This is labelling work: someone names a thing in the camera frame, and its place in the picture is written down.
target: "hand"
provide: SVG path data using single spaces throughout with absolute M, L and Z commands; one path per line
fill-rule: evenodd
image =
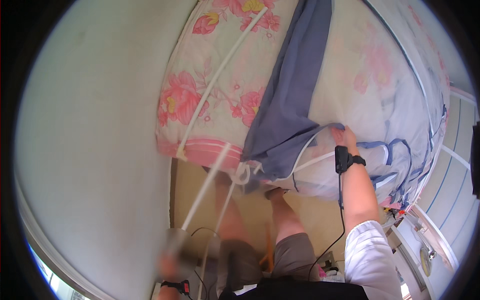
M 177 257 L 172 254 L 162 254 L 158 259 L 158 270 L 163 280 L 178 282 Z
M 331 127 L 330 132 L 332 133 L 333 139 L 335 140 L 335 144 L 337 146 L 347 147 L 348 152 L 353 156 L 359 155 L 359 151 L 357 149 L 357 137 L 350 127 L 345 126 L 345 130 Z

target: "white sleeve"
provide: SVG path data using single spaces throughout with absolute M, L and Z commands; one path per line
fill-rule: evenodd
M 377 221 L 358 224 L 348 234 L 345 282 L 362 286 L 369 299 L 402 299 L 393 261 L 392 249 Z

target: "blue cloth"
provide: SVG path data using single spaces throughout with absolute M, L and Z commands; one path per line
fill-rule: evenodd
M 332 17 L 331 0 L 300 0 L 293 14 L 241 161 L 262 163 L 255 178 L 290 175 L 303 147 L 321 129 L 308 119 Z

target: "gray shorts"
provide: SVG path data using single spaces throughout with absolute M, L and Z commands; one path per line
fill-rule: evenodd
M 256 284 L 263 278 L 257 253 L 250 244 L 241 240 L 223 240 L 218 259 L 217 295 L 220 295 L 227 285 L 230 253 L 233 254 L 231 259 L 237 273 L 232 278 L 233 290 Z M 275 247 L 271 278 L 291 276 L 295 280 L 308 281 L 308 272 L 315 260 L 313 246 L 306 233 L 286 237 Z M 313 267 L 310 281 L 320 281 L 318 268 Z

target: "wrist-mounted device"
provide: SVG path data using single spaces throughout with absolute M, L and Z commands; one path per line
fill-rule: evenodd
M 186 295 L 186 296 L 190 295 L 190 283 L 188 282 L 188 280 L 183 280 L 182 282 L 164 281 L 164 282 L 162 282 L 160 287 L 162 287 L 162 286 L 168 286 L 170 288 L 176 288 L 177 291 L 180 294 L 183 294 L 183 295 Z
M 348 153 L 348 148 L 345 146 L 335 147 L 335 172 L 342 174 L 353 164 L 360 164 L 366 166 L 365 159 L 361 156 Z

